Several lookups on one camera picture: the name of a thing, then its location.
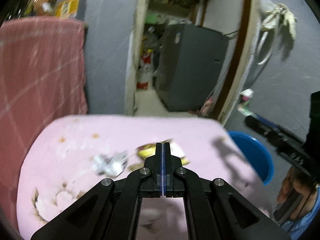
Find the pink cloth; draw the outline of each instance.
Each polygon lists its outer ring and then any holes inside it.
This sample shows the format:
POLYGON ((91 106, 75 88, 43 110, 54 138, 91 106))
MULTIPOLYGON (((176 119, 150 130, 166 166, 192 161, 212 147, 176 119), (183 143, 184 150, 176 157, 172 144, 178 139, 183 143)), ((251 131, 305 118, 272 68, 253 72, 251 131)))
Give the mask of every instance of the pink cloth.
MULTIPOLYGON (((73 115, 48 125, 32 145, 20 174, 17 216, 25 240, 45 221, 76 201, 106 176, 92 169, 92 157, 113 156, 127 151, 128 167, 142 160, 136 148, 172 139, 183 150, 190 164, 186 168, 201 178, 225 179, 256 207, 271 214, 271 204, 257 173, 216 121, 202 118, 143 118, 112 115, 73 115), (37 205, 33 203, 37 191, 37 205)), ((188 239, 182 198, 143 199, 137 240, 188 239), (159 219, 149 228, 150 209, 159 219)))
POLYGON ((0 205, 17 228, 20 168, 54 119, 85 114, 84 26, 35 17, 0 28, 0 205))

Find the table top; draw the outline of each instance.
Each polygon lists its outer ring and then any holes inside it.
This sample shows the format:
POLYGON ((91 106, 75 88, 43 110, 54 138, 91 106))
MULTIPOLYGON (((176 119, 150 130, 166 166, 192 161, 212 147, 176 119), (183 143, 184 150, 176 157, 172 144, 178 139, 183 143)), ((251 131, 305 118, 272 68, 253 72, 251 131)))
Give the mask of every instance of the table top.
MULTIPOLYGON (((17 217, 24 239, 50 221, 106 176, 92 170, 92 157, 127 151, 128 165, 141 163, 136 148, 173 139, 199 177, 223 178, 266 215, 271 204, 243 154, 216 121, 71 115, 39 135, 21 168, 17 217)), ((128 168, 115 180, 128 176, 128 168)), ((137 239, 188 239, 182 198, 143 199, 137 239)))

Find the gray wall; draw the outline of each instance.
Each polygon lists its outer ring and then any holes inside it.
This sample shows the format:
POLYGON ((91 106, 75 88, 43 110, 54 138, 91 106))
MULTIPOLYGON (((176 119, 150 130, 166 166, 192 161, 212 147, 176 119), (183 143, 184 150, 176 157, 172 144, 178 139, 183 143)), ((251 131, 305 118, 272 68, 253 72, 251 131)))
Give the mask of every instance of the gray wall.
POLYGON ((125 113, 129 36, 137 0, 87 0, 86 94, 90 114, 125 113))
MULTIPOLYGON (((298 18, 297 37, 292 42, 288 30, 282 28, 269 62, 264 67, 252 65, 245 84, 245 88, 254 91, 250 109, 305 139, 309 128, 309 97, 320 90, 320 24, 304 0, 272 1, 284 3, 298 18)), ((244 117, 235 109, 226 128, 251 134, 270 150, 275 176, 266 192, 275 205, 290 165, 263 138, 246 128, 243 121, 244 117)))

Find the trash bin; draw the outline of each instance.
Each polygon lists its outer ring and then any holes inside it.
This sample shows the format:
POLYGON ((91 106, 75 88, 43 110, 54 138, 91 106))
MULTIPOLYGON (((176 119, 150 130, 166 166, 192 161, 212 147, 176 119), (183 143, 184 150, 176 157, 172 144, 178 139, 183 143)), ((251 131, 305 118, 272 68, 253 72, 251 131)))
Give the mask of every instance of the trash bin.
POLYGON ((255 169, 263 185, 268 185, 274 175, 274 165, 266 147, 256 138, 238 131, 230 131, 230 137, 255 169))

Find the refrigerator logo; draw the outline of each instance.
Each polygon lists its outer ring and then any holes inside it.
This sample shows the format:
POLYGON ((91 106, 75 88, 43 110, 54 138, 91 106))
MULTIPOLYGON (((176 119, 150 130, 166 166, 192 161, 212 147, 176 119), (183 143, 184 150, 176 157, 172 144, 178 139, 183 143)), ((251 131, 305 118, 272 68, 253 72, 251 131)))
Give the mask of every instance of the refrigerator logo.
POLYGON ((177 33, 176 38, 174 39, 174 43, 178 44, 180 42, 180 39, 181 39, 181 33, 177 33))

